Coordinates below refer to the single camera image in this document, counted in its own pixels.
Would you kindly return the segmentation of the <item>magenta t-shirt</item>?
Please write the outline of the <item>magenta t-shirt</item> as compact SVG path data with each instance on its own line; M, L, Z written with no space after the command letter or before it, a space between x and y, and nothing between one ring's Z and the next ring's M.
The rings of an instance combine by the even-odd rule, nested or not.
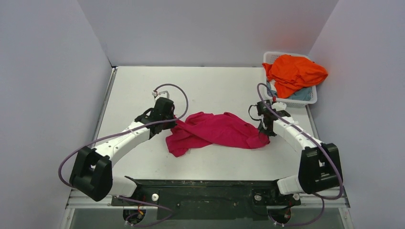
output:
M176 121L171 135L166 137L168 152L180 157L190 149L219 145L241 149L258 149L270 143L269 138L252 124L225 112L198 112L183 122Z

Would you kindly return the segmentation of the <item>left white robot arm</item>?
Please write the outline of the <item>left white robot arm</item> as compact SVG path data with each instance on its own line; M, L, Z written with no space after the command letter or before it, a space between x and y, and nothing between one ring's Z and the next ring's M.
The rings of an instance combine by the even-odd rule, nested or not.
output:
M159 97L153 108L138 116L119 135L94 148L84 146L79 149L69 184L94 201L108 195L123 196L130 205L137 205L142 200L142 191L129 177L113 176L113 167L138 145L175 127L174 118L174 102Z

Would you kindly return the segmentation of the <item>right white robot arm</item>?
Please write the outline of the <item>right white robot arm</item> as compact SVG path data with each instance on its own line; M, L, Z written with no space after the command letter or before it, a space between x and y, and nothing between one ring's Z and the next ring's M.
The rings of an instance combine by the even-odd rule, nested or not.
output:
M281 137L300 157L298 173L279 179L277 187L270 191L273 203L283 204L289 194L315 194L342 187L341 162L335 144L326 144L307 133L282 103L264 100L256 103L255 107L260 116L259 132Z

